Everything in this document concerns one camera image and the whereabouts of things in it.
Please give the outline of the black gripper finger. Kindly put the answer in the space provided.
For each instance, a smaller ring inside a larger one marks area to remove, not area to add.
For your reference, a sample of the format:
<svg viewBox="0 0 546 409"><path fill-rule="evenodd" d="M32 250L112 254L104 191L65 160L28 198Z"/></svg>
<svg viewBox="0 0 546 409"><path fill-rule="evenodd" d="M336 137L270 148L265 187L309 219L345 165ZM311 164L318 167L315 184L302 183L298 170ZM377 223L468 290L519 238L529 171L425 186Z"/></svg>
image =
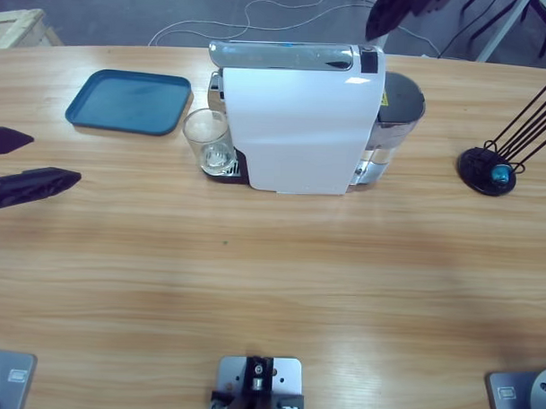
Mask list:
<svg viewBox="0 0 546 409"><path fill-rule="evenodd" d="M408 13L415 13L421 0L376 0L365 26L365 40L378 39L401 24Z"/></svg>
<svg viewBox="0 0 546 409"><path fill-rule="evenodd" d="M450 0L413 0L412 14L422 16L425 13L434 13L441 10Z"/></svg>

